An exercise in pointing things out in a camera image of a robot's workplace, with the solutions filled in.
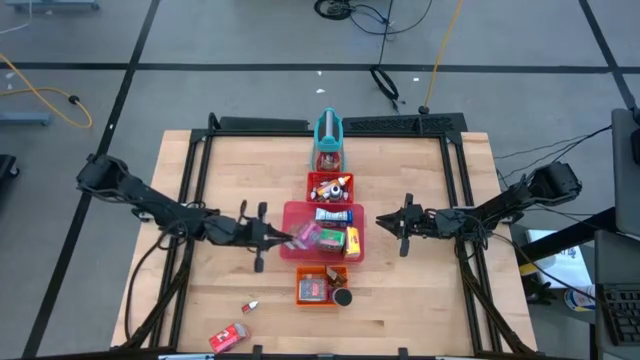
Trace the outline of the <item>red plastic basket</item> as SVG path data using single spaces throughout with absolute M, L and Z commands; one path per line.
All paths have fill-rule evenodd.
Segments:
M 344 187 L 343 197 L 340 200 L 319 200 L 316 194 L 316 189 L 325 181 L 331 181 L 333 179 L 350 176 L 350 181 Z M 314 203 L 335 203 L 335 204 L 351 204 L 354 202 L 355 195 L 355 177 L 351 173 L 341 172 L 309 172 L 307 174 L 307 190 L 306 201 Z

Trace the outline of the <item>orange plastic basket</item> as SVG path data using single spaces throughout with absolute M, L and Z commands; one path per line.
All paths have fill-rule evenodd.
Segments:
M 348 274 L 348 269 L 346 266 L 341 266 L 341 265 L 331 265 L 331 266 L 326 266 L 326 265 L 305 265 L 305 266 L 298 266 L 296 269 L 296 281 L 295 281 L 295 285 L 296 285 L 296 290 L 295 290 L 295 302 L 298 306 L 301 307 L 333 307 L 336 306 L 335 303 L 332 302 L 331 300 L 331 293 L 334 289 L 336 288 L 331 288 L 328 284 L 328 298 L 326 302 L 322 302 L 322 303 L 301 303 L 298 300 L 298 283 L 300 280 L 305 279 L 305 278 L 322 278 L 325 279 L 327 281 L 327 276 L 326 276 L 326 267 L 332 267 L 335 270 L 337 270 L 338 272 L 342 273 L 343 275 L 345 275 L 348 278 L 348 283 L 344 288 L 348 288 L 349 287 L 349 274 Z

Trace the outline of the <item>green Apple Jacks cereal box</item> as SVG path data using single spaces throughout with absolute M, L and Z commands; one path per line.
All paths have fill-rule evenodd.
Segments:
M 321 251 L 340 253 L 346 242 L 346 234 L 343 231 L 322 229 L 317 241 L 317 248 Z

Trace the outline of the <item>blue Frosted Flakes cereal box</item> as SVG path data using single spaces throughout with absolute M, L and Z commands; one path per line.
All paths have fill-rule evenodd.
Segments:
M 351 210 L 329 211 L 317 208 L 314 221 L 328 227 L 347 227 L 353 224 L 353 212 Z

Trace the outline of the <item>black laptop keyboard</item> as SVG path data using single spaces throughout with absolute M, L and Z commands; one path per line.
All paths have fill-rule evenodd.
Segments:
M 604 344 L 628 358 L 640 357 L 640 241 L 597 231 L 595 267 Z

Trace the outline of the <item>brown food packet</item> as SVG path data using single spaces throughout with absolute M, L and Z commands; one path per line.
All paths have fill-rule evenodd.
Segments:
M 348 283 L 348 278 L 332 267 L 326 267 L 327 282 L 331 288 L 344 288 Z

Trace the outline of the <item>white paper sheet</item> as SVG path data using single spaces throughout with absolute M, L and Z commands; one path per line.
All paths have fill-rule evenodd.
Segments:
M 528 243 L 533 243 L 541 238 L 554 234 L 555 230 L 537 230 L 529 229 L 525 231 Z M 587 266 L 584 262 L 581 249 L 574 246 L 560 253 L 537 260 L 535 262 L 538 267 L 553 277 L 563 280 L 573 287 L 586 287 L 592 285 L 591 276 L 588 273 Z M 549 282 L 552 289 L 566 288 L 558 281 L 541 273 L 535 266 L 532 270 L 536 270 L 543 283 Z

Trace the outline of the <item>yellow food colouring bottle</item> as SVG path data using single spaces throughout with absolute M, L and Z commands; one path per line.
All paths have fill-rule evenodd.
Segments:
M 350 181 L 350 179 L 350 176 L 343 176 L 331 181 L 325 181 L 316 189 L 316 194 L 319 195 L 319 193 L 329 193 L 330 188 L 334 185 L 341 186 L 344 193 L 344 187 Z

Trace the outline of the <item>grey cart base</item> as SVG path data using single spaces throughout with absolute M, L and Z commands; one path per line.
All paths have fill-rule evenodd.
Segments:
M 48 126 L 53 116 L 42 112 L 0 112 L 0 125 Z

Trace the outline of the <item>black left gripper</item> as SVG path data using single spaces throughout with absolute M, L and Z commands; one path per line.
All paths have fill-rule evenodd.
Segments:
M 257 208 L 257 216 L 249 217 L 245 214 L 247 208 L 247 201 L 242 201 L 240 205 L 239 214 L 239 229 L 241 237 L 244 239 L 247 248 L 253 248 L 255 253 L 254 260 L 254 272 L 262 273 L 264 271 L 264 258 L 263 253 L 267 251 L 266 236 L 268 233 L 269 245 L 274 247 L 284 246 L 285 248 L 294 249 L 295 243 L 293 236 L 282 232 L 272 225 L 265 222 L 267 213 L 267 203 L 260 202 Z

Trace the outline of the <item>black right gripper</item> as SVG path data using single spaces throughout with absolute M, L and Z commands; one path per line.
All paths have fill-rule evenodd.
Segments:
M 449 239 L 450 234 L 439 227 L 437 210 L 424 210 L 420 204 L 413 202 L 413 195 L 405 195 L 404 204 L 396 212 L 379 215 L 376 223 L 400 240 L 399 255 L 406 257 L 409 253 L 412 236 L 423 238 Z

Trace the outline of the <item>purple Raisin Bran cereal box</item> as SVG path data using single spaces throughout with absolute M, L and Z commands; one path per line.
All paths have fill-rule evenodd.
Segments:
M 314 221 L 295 224 L 288 230 L 293 239 L 285 246 L 291 250 L 309 250 L 318 241 L 321 232 L 322 228 Z

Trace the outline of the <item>yellow Corn Pops cereal box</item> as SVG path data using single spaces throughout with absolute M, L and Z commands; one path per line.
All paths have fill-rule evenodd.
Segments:
M 345 258 L 358 258 L 361 255 L 359 231 L 356 227 L 346 228 L 346 240 L 344 248 Z

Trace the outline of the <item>black aluminium table frame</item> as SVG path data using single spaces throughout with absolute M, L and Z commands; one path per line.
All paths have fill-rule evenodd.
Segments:
M 242 201 L 254 214 L 268 205 L 267 219 L 280 226 L 284 204 L 303 200 L 309 168 L 309 137 L 195 138 L 187 130 L 162 137 L 152 185 L 177 197 L 201 200 L 236 216 Z M 159 341 L 175 341 L 185 352 L 205 352 L 209 339 L 232 323 L 250 332 L 238 349 L 260 346 L 265 354 L 466 356 L 476 346 L 492 348 L 487 317 L 471 328 L 459 261 L 450 241 L 415 238 L 406 257 L 398 241 L 377 226 L 380 214 L 397 210 L 407 193 L 426 206 L 463 203 L 456 162 L 444 162 L 437 138 L 353 137 L 346 142 L 355 200 L 364 207 L 364 260 L 349 269 L 353 303 L 340 307 L 300 307 L 295 303 L 296 265 L 277 250 L 264 256 L 255 273 L 252 253 L 199 242 L 183 299 L 170 303 Z M 243 313 L 242 306 L 258 301 Z

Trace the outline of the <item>pink plastic tray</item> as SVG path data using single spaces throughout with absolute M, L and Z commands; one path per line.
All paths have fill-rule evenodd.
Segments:
M 351 211 L 353 226 L 358 229 L 360 242 L 360 255 L 358 257 L 345 258 L 341 253 L 329 253 L 318 250 L 314 245 L 307 245 L 307 249 L 291 249 L 286 245 L 280 248 L 280 256 L 283 260 L 292 262 L 320 262 L 320 263 L 360 263 L 364 260 L 366 250 L 365 237 L 365 211 L 360 204 L 329 204 L 310 203 L 301 201 L 288 201 L 284 204 L 281 229 L 296 235 L 302 226 L 315 219 L 316 209 L 324 209 L 329 212 Z

